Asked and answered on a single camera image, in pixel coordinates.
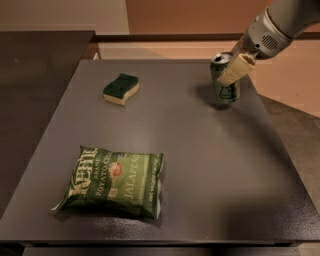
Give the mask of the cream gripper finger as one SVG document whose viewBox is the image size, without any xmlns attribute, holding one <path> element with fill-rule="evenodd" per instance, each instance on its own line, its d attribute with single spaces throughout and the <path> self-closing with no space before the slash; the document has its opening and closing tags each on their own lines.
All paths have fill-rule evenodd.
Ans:
<svg viewBox="0 0 320 256">
<path fill-rule="evenodd" d="M 228 63 L 227 67 L 218 76 L 217 81 L 223 86 L 229 86 L 255 69 L 256 59 L 253 55 L 239 53 Z"/>
</svg>

